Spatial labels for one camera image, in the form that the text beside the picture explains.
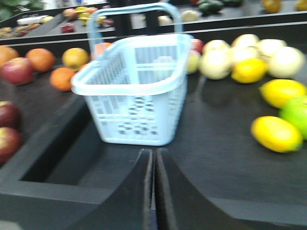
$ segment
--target basket handle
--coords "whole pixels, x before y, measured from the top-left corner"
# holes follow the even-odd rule
[[[118,7],[118,8],[101,9],[95,11],[88,21],[88,38],[89,38],[91,52],[95,54],[96,53],[95,44],[104,42],[102,32],[99,32],[96,26],[97,18],[108,15],[140,13],[140,12],[148,12],[155,10],[161,10],[170,13],[170,15],[173,17],[175,33],[179,34],[183,31],[180,13],[177,7],[173,6],[170,3],[156,2],[150,4],[140,4],[133,6]]]

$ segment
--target light blue plastic basket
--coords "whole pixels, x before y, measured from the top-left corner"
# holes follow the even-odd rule
[[[89,20],[91,52],[103,42],[100,16],[163,10],[175,33],[118,40],[72,79],[105,142],[161,146],[174,138],[187,92],[186,64],[191,36],[182,34],[180,14],[168,3],[96,11]]]

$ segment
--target yellow lemon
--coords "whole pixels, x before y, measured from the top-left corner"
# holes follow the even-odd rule
[[[290,122],[276,116],[261,116],[251,125],[253,137],[264,147],[279,153],[298,151],[303,136]]]
[[[82,48],[70,48],[62,55],[63,64],[74,71],[78,71],[89,60],[89,54]]]
[[[263,99],[275,108],[281,108],[289,99],[307,95],[307,87],[295,80],[273,79],[260,87]]]
[[[267,71],[265,61],[248,58],[235,64],[231,77],[239,83],[254,83],[260,81]]]

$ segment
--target green leaves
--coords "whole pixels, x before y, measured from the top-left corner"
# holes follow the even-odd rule
[[[20,5],[20,3],[22,3],[24,0],[0,0],[0,3],[2,3],[3,5],[6,6],[16,6],[16,5]]]
[[[44,0],[0,0],[0,21],[19,14],[21,9],[43,10]]]
[[[0,9],[0,21],[8,19],[13,16],[13,11],[10,10],[10,8],[3,8]]]

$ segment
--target red apple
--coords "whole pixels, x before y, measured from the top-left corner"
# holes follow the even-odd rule
[[[199,0],[190,0],[192,4],[196,4]]]
[[[74,8],[69,8],[63,11],[63,15],[65,18],[68,18],[69,20],[73,20],[77,18],[78,13]]]
[[[197,39],[197,38],[193,38],[191,40],[191,43],[192,43],[192,50],[196,50],[197,52],[199,52],[200,54],[202,53],[202,48],[203,46],[205,45],[203,43],[203,41]]]
[[[10,127],[0,128],[0,163],[7,162],[21,147],[22,138],[19,132]]]
[[[14,85],[25,85],[33,81],[33,68],[26,57],[13,58],[4,63],[2,76]]]
[[[10,101],[0,102],[0,127],[19,129],[21,125],[21,113],[19,108]]]

